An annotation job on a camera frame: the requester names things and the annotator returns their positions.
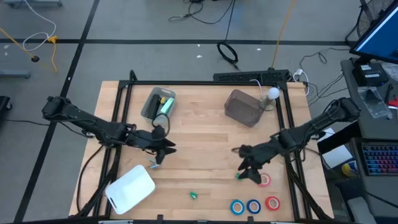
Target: transparent container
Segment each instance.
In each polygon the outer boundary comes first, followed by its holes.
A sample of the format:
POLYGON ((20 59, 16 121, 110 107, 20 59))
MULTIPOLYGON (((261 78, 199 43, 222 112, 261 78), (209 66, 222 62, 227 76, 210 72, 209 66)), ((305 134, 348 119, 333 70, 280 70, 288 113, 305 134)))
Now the transparent container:
MULTIPOLYGON (((169 119, 171 118, 171 114, 172 114, 172 112, 173 112, 173 110, 174 110, 174 107, 175 107, 175 104, 176 104, 175 92, 174 92, 174 91, 168 90, 168 89, 165 89, 165 88, 161 88, 161 87, 155 87, 155 88, 153 88, 152 91, 151 91, 151 93, 150 93, 149 96, 148 96, 147 101, 146 101, 145 104, 144 104, 144 107, 143 107, 142 110, 141 110, 141 116, 142 116, 146 121, 148 121, 148 122, 150 122, 150 123, 152 122, 152 119, 147 118, 146 114, 147 114, 147 110, 148 110, 150 101, 151 101, 152 97, 153 97, 155 94, 158 94, 158 95, 160 96, 160 98, 165 97, 165 98, 166 98, 166 101, 167 101, 169 98, 174 98, 173 105, 172 105, 172 107, 169 109, 169 112, 167 113, 167 116, 169 117, 169 119)), ((157 113, 156 113, 156 114, 159 114, 159 113, 160 113, 160 110, 162 109, 162 107, 163 107, 163 105, 160 105, 160 106, 159 106, 159 109, 157 110, 157 113)), ((167 118, 166 118, 165 116, 158 116, 158 117, 156 118, 156 120, 154 121, 154 124, 167 124, 167 118)))
POLYGON ((240 90, 233 90, 225 105, 225 115, 240 123, 253 127, 259 122, 264 110, 260 100, 240 90))

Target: blue tape roll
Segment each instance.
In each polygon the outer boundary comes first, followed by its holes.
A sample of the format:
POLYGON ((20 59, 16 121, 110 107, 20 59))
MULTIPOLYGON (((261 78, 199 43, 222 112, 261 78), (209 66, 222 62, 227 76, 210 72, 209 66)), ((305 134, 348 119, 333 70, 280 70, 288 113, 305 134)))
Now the blue tape roll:
POLYGON ((255 199, 252 199, 252 200, 248 201, 248 204, 246 205, 246 207, 248 208, 248 211, 249 211, 251 214, 258 214, 258 213, 260 212, 260 210, 261 210, 260 202, 257 201, 257 200, 255 200, 255 199), (251 205, 252 203, 257 204, 257 210, 251 210, 250 205, 251 205))
POLYGON ((243 212, 244 212, 244 204, 243 204, 240 200, 234 200, 234 201, 231 203, 231 206, 230 206, 229 208, 231 209, 231 212, 232 212, 234 215, 242 215, 243 212), (236 204, 240 204, 240 206, 241 206, 241 209, 240 209, 240 210, 235 210, 235 209, 234 209, 234 207, 235 207, 236 204))

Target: black clamp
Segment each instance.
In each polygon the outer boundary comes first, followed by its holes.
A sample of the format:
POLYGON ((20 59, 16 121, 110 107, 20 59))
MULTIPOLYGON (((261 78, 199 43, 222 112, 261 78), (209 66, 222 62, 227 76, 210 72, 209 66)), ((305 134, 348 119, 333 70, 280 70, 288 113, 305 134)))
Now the black clamp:
POLYGON ((156 224, 163 224, 163 215, 157 215, 156 224))
POLYGON ((254 224, 254 218, 248 217, 248 224, 254 224))

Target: wooden table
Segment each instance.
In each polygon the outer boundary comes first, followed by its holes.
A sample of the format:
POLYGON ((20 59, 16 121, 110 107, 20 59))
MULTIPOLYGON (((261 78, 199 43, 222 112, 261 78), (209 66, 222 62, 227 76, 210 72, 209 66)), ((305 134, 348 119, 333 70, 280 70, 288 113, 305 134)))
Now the wooden table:
MULTIPOLYGON (((137 124, 137 129, 152 130, 152 126, 141 116, 140 112, 152 85, 134 85, 128 123, 137 124)), ((265 188, 258 187, 249 179, 239 181, 235 178, 241 159, 231 152, 231 148, 242 144, 259 144, 269 140, 269 136, 279 131, 276 110, 264 112, 260 122, 253 128, 225 116, 224 103, 232 90, 239 89, 256 98, 260 97, 258 86, 162 86, 176 92, 176 107, 171 115, 171 130, 167 137, 175 142, 177 152, 166 156, 160 169, 147 169, 156 184, 156 190, 139 205, 124 215, 112 211, 111 218, 154 220, 163 214, 165 220, 247 220, 254 216, 255 221, 294 221, 292 204, 285 170, 281 156, 273 158, 262 171, 268 173, 272 182, 265 188), (193 200, 189 193, 196 192, 198 198, 193 200), (278 211, 265 208, 264 201, 268 196, 276 196, 281 201, 278 211), (234 199, 246 203, 250 199, 261 202, 259 214, 250 214, 246 209, 243 215, 235 216, 229 210, 234 199)), ((289 96, 295 125, 301 125, 310 119, 307 99, 302 83, 288 83, 289 96)), ((103 82, 99 93, 95 115, 110 121, 118 82, 103 82)), ((284 121, 287 126, 287 115, 283 95, 281 96, 284 121)), ((119 118, 123 109, 120 107, 119 118)), ((314 150, 317 145, 308 145, 314 150)), ((89 139, 82 165, 99 148, 96 139, 89 139)), ((92 196, 98 186, 104 150, 88 165, 81 184, 80 204, 92 196)), ((139 149, 124 146, 122 149, 118 177, 124 175, 138 164, 147 167, 149 157, 139 149)), ((328 190, 321 161, 318 155, 307 152, 303 163, 307 189, 326 214, 333 216, 328 190)), ((298 192, 298 204, 301 217, 304 217, 301 194, 298 192)), ((70 209, 75 214, 76 192, 70 209)), ((101 213, 104 213, 105 196, 102 200, 101 213)))

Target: desk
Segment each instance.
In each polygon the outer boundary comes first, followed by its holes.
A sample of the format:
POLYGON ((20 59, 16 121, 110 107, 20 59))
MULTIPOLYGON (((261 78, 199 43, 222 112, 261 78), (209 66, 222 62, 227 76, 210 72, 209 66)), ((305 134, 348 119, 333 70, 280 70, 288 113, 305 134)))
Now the desk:
MULTIPOLYGON (((358 163, 359 174, 363 187, 368 192, 371 192, 381 198, 386 198, 392 203, 398 203, 398 195, 396 194, 396 186, 398 185, 397 176, 368 176, 363 170, 363 163, 360 159, 357 147, 360 138, 365 139, 382 139, 382 140, 396 140, 398 141, 398 120, 397 112, 392 110, 393 118, 388 120, 386 118, 374 119, 366 107, 363 105, 362 99, 358 94, 358 84, 356 83, 355 77, 352 74, 354 66, 350 60, 341 61, 341 68, 345 77, 349 95, 351 99, 361 108, 361 114, 357 122, 347 126, 345 129, 339 131, 332 138, 328 138, 327 141, 322 141, 318 144, 321 152, 327 152, 330 149, 334 149, 337 146, 346 144, 349 142, 349 148, 351 149, 353 156, 356 158, 358 163)), ((395 80, 391 79, 384 84, 379 86, 377 90, 383 97, 387 93, 389 84, 397 84, 395 80)), ((398 95, 398 88, 395 87, 391 91, 391 96, 398 95)), ((365 199, 368 202, 369 209, 375 217, 398 217, 397 209, 380 202, 379 200, 365 195, 365 199)))
MULTIPOLYGON (((128 123, 137 124, 138 129, 152 130, 152 126, 140 116, 153 85, 134 85, 127 117, 128 123)), ((260 122, 253 128, 224 115, 224 103, 232 90, 239 89, 254 97, 260 97, 258 86, 161 86, 176 92, 176 106, 171 116, 171 130, 167 137, 175 142, 177 152, 166 156, 161 169, 150 170, 149 175, 156 184, 155 192, 124 215, 111 213, 115 219, 154 220, 163 214, 165 220, 247 220, 254 216, 255 221, 293 221, 289 185, 284 159, 275 157, 264 166, 272 183, 260 188, 251 180, 235 179, 241 159, 231 152, 231 148, 242 144, 258 144, 267 141, 271 134, 279 131, 276 110, 264 112, 260 122), (198 198, 192 200, 189 192, 196 192, 198 198), (274 195, 281 201, 278 211, 271 212, 264 207, 265 198, 274 195), (255 198, 262 203, 257 215, 249 212, 241 216, 233 215, 229 205, 233 199, 246 203, 255 198)), ((96 105, 95 115, 110 121, 118 82, 103 82, 96 105)), ((310 119, 304 86, 301 83, 289 83, 289 95, 295 124, 301 125, 310 119)), ((287 116, 281 97, 285 123, 287 116)), ((317 150, 311 142, 309 147, 317 150)), ((82 165, 99 148, 96 139, 89 139, 82 165)), ((83 175, 80 201, 83 205, 98 185, 104 151, 101 151, 89 163, 83 175)), ((149 165, 148 155, 141 150, 123 146, 118 177, 138 164, 149 165)), ((311 152, 303 163, 307 189, 326 214, 333 216, 328 190, 320 158, 311 152)), ((76 193, 70 214, 76 213, 76 193)), ((104 212, 103 197, 101 212, 104 212)), ((300 214, 304 217, 302 202, 299 199, 300 214)))

